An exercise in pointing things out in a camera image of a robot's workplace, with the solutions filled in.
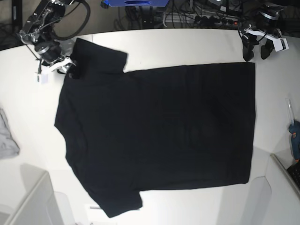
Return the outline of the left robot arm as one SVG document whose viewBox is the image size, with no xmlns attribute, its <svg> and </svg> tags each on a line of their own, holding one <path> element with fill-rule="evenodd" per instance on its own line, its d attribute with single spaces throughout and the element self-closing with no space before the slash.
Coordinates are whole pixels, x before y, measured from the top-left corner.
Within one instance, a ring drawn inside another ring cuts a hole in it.
<svg viewBox="0 0 300 225">
<path fill-rule="evenodd" d="M 263 0 L 259 6 L 240 16 L 238 33 L 243 44 L 243 59 L 246 62 L 253 59 L 254 47 L 263 39 L 266 39 L 260 50 L 263 60 L 267 59 L 272 51 L 281 52 L 289 49 L 286 38 L 282 37 L 282 32 L 277 26 L 280 11 L 283 9 L 284 5 Z"/>
</svg>

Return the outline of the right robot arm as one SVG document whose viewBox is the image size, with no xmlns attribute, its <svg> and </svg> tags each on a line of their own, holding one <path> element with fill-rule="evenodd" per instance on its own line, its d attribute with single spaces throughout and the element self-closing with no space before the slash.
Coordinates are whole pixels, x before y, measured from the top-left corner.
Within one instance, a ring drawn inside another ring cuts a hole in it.
<svg viewBox="0 0 300 225">
<path fill-rule="evenodd" d="M 66 13 L 66 6 L 77 2 L 86 9 L 86 17 L 82 25 L 73 34 L 60 37 L 54 31 L 54 25 L 72 12 Z M 60 41 L 68 41 L 77 36 L 86 26 L 90 18 L 90 6 L 84 0 L 42 0 L 33 14 L 18 33 L 18 37 L 25 45 L 34 46 L 34 51 L 39 55 L 38 80 L 52 71 L 68 75 L 77 79 L 75 72 L 77 61 L 66 55 L 60 45 Z"/>
</svg>

